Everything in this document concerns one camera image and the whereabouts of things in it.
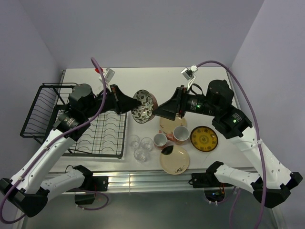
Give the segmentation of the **patterned pink ceramic bowl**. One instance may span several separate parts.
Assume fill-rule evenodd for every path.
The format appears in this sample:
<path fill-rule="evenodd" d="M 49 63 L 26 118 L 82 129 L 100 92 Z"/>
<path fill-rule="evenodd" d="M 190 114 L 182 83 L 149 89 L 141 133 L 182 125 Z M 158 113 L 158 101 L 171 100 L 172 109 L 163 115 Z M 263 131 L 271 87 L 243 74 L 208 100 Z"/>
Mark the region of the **patterned pink ceramic bowl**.
<path fill-rule="evenodd" d="M 153 111 L 158 107 L 155 96 L 146 90 L 139 90 L 135 93 L 133 99 L 141 103 L 131 110 L 133 119 L 139 124 L 151 121 L 154 118 Z"/>

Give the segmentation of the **large pink flower mug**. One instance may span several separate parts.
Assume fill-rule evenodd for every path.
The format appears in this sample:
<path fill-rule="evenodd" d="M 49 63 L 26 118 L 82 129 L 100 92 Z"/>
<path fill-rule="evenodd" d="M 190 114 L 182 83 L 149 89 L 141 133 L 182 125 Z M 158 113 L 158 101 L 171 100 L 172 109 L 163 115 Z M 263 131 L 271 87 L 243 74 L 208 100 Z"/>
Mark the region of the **large pink flower mug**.
<path fill-rule="evenodd" d="M 185 144 L 190 137 L 190 132 L 185 126 L 178 126 L 173 131 L 173 139 L 177 145 Z"/>

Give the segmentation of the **small pink mug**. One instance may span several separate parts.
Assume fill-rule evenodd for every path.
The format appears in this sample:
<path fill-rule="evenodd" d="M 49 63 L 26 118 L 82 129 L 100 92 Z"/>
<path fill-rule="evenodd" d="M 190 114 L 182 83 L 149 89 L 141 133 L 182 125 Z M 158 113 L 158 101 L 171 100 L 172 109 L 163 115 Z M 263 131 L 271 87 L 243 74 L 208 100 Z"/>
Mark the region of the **small pink mug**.
<path fill-rule="evenodd" d="M 153 144 L 157 149 L 164 149 L 167 146 L 173 146 L 173 142 L 170 141 L 165 134 L 157 133 L 153 138 Z"/>

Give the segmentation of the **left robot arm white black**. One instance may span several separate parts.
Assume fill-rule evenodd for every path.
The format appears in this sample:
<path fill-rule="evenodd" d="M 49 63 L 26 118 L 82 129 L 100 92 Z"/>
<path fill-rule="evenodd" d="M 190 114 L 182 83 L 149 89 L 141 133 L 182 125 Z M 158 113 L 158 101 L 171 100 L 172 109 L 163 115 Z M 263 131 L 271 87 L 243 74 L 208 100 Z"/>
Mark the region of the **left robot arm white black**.
<path fill-rule="evenodd" d="M 114 111 L 121 115 L 141 104 L 122 93 L 115 84 L 110 88 L 105 87 L 98 95 L 93 93 L 90 85 L 78 84 L 73 87 L 68 100 L 64 113 L 29 162 L 12 178 L 0 180 L 4 200 L 27 217 L 36 216 L 50 200 L 66 191 L 90 189 L 93 186 L 93 173 L 81 165 L 53 179 L 46 180 L 45 176 L 99 114 Z"/>

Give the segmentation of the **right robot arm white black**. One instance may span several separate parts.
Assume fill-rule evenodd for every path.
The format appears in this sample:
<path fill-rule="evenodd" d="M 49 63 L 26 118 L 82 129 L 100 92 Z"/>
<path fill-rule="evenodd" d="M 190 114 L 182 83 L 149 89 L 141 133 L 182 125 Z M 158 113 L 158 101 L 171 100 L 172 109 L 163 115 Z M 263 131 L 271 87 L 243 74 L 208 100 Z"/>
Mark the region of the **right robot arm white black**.
<path fill-rule="evenodd" d="M 252 193 L 267 208 L 274 208 L 290 196 L 303 177 L 286 168 L 259 139 L 249 118 L 232 105 L 234 97 L 226 80 L 213 80 L 206 94 L 190 94 L 184 86 L 158 106 L 153 114 L 169 120 L 187 112 L 212 116 L 212 125 L 251 162 L 256 173 L 247 173 L 216 161 L 202 176 L 193 175 L 193 187 L 230 184 Z"/>

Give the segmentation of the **cream plate upper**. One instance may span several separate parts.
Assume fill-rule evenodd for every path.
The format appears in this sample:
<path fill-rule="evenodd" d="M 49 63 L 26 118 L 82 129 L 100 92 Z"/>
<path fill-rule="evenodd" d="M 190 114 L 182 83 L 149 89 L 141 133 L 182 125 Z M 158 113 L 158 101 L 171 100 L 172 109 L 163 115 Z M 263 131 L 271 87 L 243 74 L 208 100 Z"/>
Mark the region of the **cream plate upper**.
<path fill-rule="evenodd" d="M 176 117 L 175 120 L 169 120 L 166 118 L 161 117 L 159 122 L 161 130 L 165 134 L 172 134 L 174 129 L 178 126 L 187 126 L 186 119 Z"/>

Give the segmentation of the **cream plate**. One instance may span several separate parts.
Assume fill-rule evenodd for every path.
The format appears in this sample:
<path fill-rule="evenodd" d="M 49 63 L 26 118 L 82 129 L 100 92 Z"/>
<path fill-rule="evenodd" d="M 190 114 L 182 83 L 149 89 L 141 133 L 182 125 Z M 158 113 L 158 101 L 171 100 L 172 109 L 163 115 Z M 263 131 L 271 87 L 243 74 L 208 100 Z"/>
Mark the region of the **cream plate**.
<path fill-rule="evenodd" d="M 160 165 L 162 169 L 171 175 L 184 173 L 190 163 L 187 151 L 177 145 L 165 147 L 160 154 Z"/>
<path fill-rule="evenodd" d="M 178 126 L 187 126 L 186 119 L 176 117 L 175 120 L 169 120 L 166 118 L 161 117 L 159 122 L 161 130 L 165 134 L 172 134 L 174 129 Z"/>

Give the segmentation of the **clear glass cup left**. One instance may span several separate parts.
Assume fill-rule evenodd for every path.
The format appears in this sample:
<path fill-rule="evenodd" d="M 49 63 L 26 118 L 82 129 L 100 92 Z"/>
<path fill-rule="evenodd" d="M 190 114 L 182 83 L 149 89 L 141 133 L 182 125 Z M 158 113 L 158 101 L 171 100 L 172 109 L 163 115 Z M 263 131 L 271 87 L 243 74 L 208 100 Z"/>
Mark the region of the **clear glass cup left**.
<path fill-rule="evenodd" d="M 140 138 L 137 135 L 131 135 L 129 137 L 129 146 L 133 150 L 136 150 L 140 146 Z"/>

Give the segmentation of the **clear glass cup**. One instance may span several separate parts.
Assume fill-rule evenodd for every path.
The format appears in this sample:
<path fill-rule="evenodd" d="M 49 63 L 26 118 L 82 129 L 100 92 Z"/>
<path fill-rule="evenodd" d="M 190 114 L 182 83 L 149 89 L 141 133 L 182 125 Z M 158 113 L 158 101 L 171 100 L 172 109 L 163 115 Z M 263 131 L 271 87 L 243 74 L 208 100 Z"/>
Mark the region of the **clear glass cup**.
<path fill-rule="evenodd" d="M 133 155 L 138 162 L 145 162 L 147 159 L 147 152 L 143 148 L 136 149 Z"/>
<path fill-rule="evenodd" d="M 129 137 L 129 146 L 133 150 L 136 150 L 140 146 L 140 138 L 137 135 L 131 135 Z"/>
<path fill-rule="evenodd" d="M 151 151 L 153 148 L 153 140 L 149 137 L 145 137 L 141 140 L 141 147 L 147 151 Z"/>

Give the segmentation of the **black yellow ornate plate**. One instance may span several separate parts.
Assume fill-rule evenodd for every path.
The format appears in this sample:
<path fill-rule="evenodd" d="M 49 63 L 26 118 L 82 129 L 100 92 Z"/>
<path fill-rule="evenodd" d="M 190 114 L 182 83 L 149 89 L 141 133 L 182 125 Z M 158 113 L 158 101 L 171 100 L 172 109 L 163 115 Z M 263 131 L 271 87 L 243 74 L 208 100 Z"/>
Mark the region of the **black yellow ornate plate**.
<path fill-rule="evenodd" d="M 192 145 L 201 152 L 211 152 L 218 146 L 216 132 L 207 126 L 198 126 L 190 134 Z"/>

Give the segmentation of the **clear glass cup right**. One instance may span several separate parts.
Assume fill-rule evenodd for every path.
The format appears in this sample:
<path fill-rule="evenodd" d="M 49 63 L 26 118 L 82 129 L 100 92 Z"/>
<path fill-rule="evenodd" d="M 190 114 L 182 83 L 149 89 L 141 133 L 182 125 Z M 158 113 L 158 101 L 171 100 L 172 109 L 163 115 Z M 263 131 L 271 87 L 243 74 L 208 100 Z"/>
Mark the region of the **clear glass cup right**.
<path fill-rule="evenodd" d="M 153 140 L 149 137 L 145 137 L 141 140 L 141 147 L 147 151 L 151 151 L 153 148 Z"/>

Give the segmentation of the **clear glass cup front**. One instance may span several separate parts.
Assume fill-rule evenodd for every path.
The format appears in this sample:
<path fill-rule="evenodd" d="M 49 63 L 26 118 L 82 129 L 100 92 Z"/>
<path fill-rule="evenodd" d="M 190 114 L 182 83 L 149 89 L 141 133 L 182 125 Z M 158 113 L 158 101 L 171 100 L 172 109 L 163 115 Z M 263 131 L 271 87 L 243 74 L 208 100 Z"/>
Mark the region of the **clear glass cup front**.
<path fill-rule="evenodd" d="M 136 149 L 133 155 L 138 162 L 145 162 L 147 159 L 147 152 L 143 148 Z"/>

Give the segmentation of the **cream plate lower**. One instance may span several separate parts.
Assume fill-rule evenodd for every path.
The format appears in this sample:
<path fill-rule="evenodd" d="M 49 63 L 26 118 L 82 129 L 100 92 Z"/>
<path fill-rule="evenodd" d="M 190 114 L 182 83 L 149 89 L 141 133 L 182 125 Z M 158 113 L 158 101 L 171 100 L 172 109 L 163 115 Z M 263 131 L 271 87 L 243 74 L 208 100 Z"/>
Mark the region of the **cream plate lower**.
<path fill-rule="evenodd" d="M 171 175 L 184 173 L 190 163 L 187 151 L 177 145 L 165 147 L 160 154 L 160 165 L 162 169 Z"/>

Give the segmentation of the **aluminium rail frame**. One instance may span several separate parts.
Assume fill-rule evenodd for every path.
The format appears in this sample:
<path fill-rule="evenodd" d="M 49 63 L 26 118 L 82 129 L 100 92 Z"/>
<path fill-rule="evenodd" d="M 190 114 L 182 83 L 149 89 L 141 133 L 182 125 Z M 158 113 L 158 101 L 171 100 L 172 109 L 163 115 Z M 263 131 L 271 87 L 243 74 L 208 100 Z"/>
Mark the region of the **aluminium rail frame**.
<path fill-rule="evenodd" d="M 181 69 L 177 67 L 116 68 L 114 71 L 113 81 L 125 94 L 131 95 L 139 89 L 146 89 L 155 95 L 159 103 L 164 103 L 172 96 L 177 86 L 186 83 L 181 75 Z M 237 150 L 236 160 L 244 161 L 247 159 L 235 145 L 222 137 L 216 152 L 223 159 L 226 159 L 224 155 L 226 146 L 229 148 L 229 154 Z M 60 162 L 61 159 L 53 167 L 58 167 Z M 178 180 L 177 175 L 161 172 L 159 162 L 154 162 L 152 166 L 147 168 L 141 163 L 134 163 L 130 160 L 126 161 L 124 168 L 118 168 L 117 166 L 103 168 L 101 161 L 87 163 L 87 167 L 93 168 L 94 166 L 97 166 L 100 173 L 114 173 L 111 181 L 120 183 L 123 189 L 134 190 L 143 186 L 144 190 L 168 191 L 172 188 L 171 181 Z"/>

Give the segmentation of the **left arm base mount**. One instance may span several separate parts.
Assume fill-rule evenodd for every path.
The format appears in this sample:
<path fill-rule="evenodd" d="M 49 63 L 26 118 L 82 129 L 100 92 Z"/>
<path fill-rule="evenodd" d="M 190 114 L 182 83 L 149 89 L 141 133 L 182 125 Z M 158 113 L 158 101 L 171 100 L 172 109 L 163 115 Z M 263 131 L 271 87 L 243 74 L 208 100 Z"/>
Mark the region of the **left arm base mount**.
<path fill-rule="evenodd" d="M 76 207 L 88 211 L 99 210 L 109 203 L 109 197 L 104 193 L 108 189 L 108 184 L 108 176 L 93 176 L 88 186 L 73 188 L 68 192 L 75 193 L 74 202 Z M 95 201 L 101 201 L 102 205 L 100 207 L 90 207 Z"/>

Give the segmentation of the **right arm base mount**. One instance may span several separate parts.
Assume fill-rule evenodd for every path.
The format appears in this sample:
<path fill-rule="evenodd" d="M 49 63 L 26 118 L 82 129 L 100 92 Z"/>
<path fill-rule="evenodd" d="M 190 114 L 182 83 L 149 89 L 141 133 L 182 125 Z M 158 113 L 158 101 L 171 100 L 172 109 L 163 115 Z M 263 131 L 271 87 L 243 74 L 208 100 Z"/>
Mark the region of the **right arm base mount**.
<path fill-rule="evenodd" d="M 206 190 L 205 198 L 210 202 L 221 202 L 225 198 L 224 184 L 220 183 L 214 176 L 208 173 L 192 173 L 188 184 L 193 188 L 216 188 Z"/>

